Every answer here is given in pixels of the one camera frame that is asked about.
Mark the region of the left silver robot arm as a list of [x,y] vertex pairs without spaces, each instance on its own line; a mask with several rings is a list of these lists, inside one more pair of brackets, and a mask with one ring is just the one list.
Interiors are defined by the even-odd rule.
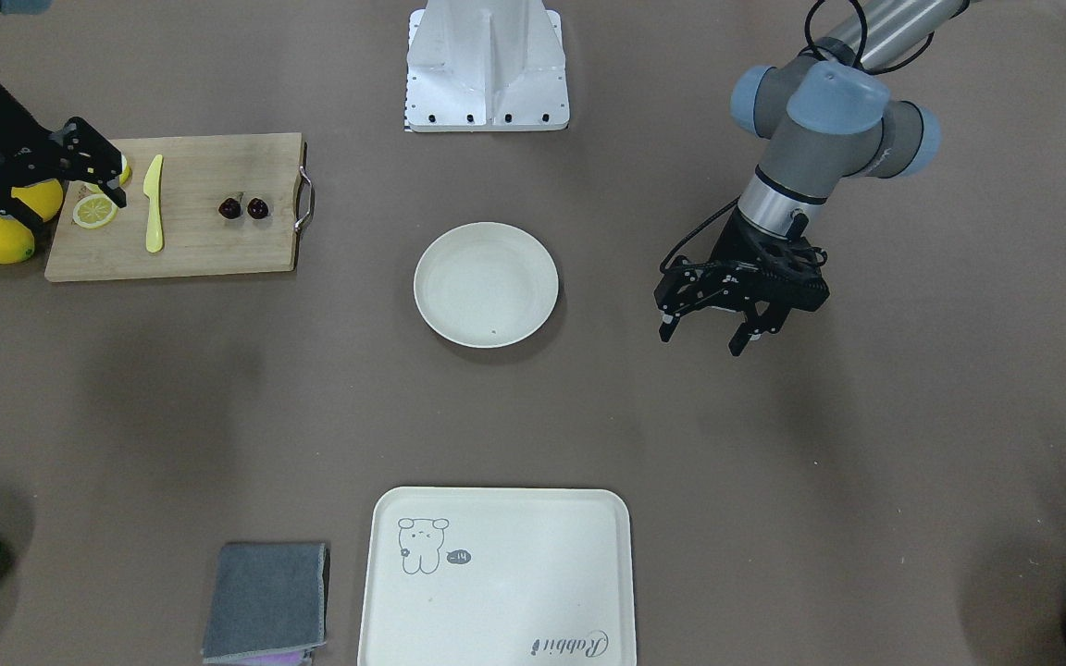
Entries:
[[853,14],[804,45],[784,67],[761,65],[737,80],[729,110],[737,125],[768,140],[743,193],[711,216],[722,222],[710,256],[673,248],[655,288],[662,341],[682,316],[706,308],[744,316],[728,342],[733,355],[779,332],[791,312],[815,312],[829,298],[826,251],[805,230],[847,178],[893,179],[926,168],[942,143],[930,110],[894,101],[883,75],[904,68],[962,15],[966,1],[854,1]]

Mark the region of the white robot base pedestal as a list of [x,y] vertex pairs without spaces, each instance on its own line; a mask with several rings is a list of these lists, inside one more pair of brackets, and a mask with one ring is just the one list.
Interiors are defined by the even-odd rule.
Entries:
[[406,130],[568,127],[562,17],[542,1],[429,1],[407,26]]

